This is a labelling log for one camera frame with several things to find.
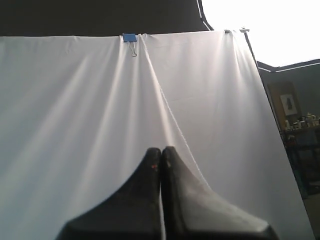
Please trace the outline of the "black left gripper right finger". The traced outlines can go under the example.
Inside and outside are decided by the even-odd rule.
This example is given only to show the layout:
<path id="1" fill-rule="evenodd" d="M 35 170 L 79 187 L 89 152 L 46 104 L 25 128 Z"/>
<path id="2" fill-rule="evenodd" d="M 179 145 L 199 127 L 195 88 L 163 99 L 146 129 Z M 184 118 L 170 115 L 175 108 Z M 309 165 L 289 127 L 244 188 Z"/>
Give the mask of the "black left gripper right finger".
<path id="1" fill-rule="evenodd" d="M 228 203 L 199 180 L 173 146 L 161 159 L 161 198 L 168 240 L 277 240 L 272 226 Z"/>

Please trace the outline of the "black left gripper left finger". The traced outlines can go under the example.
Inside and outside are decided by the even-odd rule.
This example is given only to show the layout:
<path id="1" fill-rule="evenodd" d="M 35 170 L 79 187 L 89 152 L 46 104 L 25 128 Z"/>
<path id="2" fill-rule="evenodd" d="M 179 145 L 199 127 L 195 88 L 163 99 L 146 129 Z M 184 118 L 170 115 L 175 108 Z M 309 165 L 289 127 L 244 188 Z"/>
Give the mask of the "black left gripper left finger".
<path id="1" fill-rule="evenodd" d="M 67 222 L 59 240 L 160 240 L 161 150 L 148 148 L 129 179 L 108 199 Z"/>

